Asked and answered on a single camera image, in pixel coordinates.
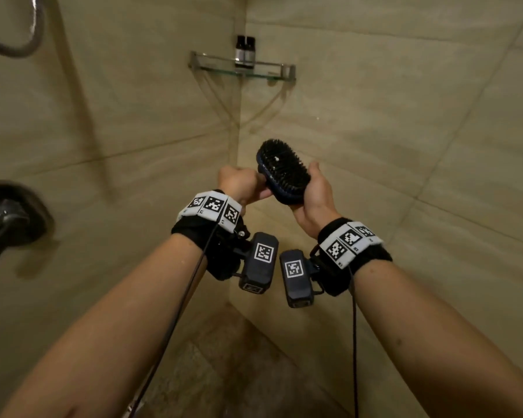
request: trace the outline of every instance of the hair brush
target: hair brush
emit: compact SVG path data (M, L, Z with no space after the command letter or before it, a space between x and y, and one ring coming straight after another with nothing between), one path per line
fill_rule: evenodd
M256 160L258 172L265 176L268 188L280 203L304 203L310 175L291 147L279 139L266 140L258 150Z

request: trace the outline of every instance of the forearm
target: forearm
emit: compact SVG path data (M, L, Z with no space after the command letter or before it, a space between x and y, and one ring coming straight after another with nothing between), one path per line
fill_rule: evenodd
M432 417L523 417L523 374L451 306L389 261L354 277L370 327Z
M178 234L159 246L49 350L0 417L121 416L159 351L200 256ZM205 266L203 260L196 284Z

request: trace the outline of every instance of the bottle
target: bottle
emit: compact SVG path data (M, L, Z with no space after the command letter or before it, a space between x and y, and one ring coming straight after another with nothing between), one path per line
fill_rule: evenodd
M246 69L253 69L256 64L256 39L254 37L246 38L246 46L244 48L244 67Z
M244 35L237 35L237 49L234 55L234 64L236 67L244 68L245 59L245 48L246 48L246 37Z

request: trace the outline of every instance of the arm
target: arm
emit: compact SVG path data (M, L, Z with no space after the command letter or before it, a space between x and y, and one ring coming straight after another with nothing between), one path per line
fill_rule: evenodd
M317 238L341 217L317 163L298 223ZM356 300L393 364L432 417L523 417L523 373L455 309L389 261L354 276Z
M270 196L253 170L221 169L242 204ZM122 416L158 353L201 250L174 234L80 318L39 361L0 418ZM188 295L199 283L205 258Z

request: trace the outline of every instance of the metal hose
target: metal hose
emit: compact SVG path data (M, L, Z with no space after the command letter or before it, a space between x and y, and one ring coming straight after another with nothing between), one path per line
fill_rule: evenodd
M33 54L41 45L44 34L44 11L41 0L32 0L33 23L31 24L31 38L21 47L11 47L0 43L0 55L12 58L24 58Z

